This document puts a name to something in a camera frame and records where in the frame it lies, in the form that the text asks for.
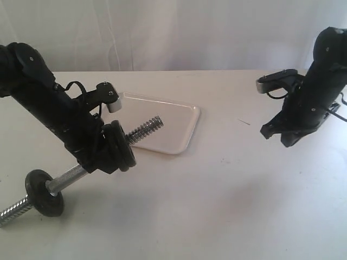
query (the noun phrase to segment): threaded rod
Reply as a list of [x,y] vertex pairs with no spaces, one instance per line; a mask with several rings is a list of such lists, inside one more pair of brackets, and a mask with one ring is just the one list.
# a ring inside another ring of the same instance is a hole
[[15,204],[0,213],[0,227],[26,213],[32,207],[28,195],[26,195],[23,199],[17,201]]
[[160,117],[156,116],[133,130],[131,133],[127,134],[126,138],[129,144],[134,145],[144,139],[146,136],[161,128],[163,125],[164,124]]

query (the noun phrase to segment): white tray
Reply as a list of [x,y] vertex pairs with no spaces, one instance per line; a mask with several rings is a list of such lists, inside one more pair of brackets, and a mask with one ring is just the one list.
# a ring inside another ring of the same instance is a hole
[[128,133],[149,119],[159,115],[164,126],[134,145],[166,154],[179,154],[186,150],[200,115],[194,105],[157,99],[123,92],[119,94],[122,109],[110,114],[102,111],[105,123],[119,120],[124,132]]

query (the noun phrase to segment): white table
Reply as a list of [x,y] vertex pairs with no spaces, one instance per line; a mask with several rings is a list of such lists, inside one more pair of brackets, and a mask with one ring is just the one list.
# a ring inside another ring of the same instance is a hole
[[[31,210],[1,229],[0,259],[347,259],[347,124],[331,117],[291,148],[265,140],[259,130],[282,105],[256,92],[266,73],[56,73],[63,85],[109,81],[202,114],[181,155],[135,149],[128,172],[95,172],[64,190],[60,218]],[[13,99],[0,111],[3,208],[25,194],[29,171],[56,177],[76,162]]]

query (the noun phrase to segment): metal threaded rod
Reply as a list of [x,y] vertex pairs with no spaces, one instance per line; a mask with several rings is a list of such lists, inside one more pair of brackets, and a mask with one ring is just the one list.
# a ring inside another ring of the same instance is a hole
[[[155,132],[159,128],[163,126],[163,122],[160,117],[156,116],[137,129],[133,130],[131,133],[126,135],[126,139],[129,144],[133,145],[138,141],[141,141],[146,136]],[[59,176],[51,181],[46,182],[47,190],[52,194],[52,196],[56,195],[59,191],[65,189],[75,181],[79,180],[83,176],[87,174],[82,166],[76,165],[71,170],[64,173],[62,176]],[[30,203],[28,195],[19,201],[17,201],[12,206],[0,212],[0,228],[11,220],[23,215],[28,210],[30,210],[33,205]]]
[[20,215],[23,215],[32,207],[33,206],[28,199],[28,195],[26,195],[23,199],[17,201],[15,204],[0,213],[0,227],[19,217]]
[[163,126],[163,122],[160,117],[156,116],[143,125],[139,126],[137,129],[133,130],[131,133],[126,135],[129,144],[134,145],[138,141],[141,141],[154,131],[158,130]]

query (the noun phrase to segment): white backdrop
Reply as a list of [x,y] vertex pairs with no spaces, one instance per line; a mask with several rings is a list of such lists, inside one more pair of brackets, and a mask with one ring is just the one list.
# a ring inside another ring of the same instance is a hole
[[305,68],[328,26],[346,0],[0,1],[0,43],[55,71]]

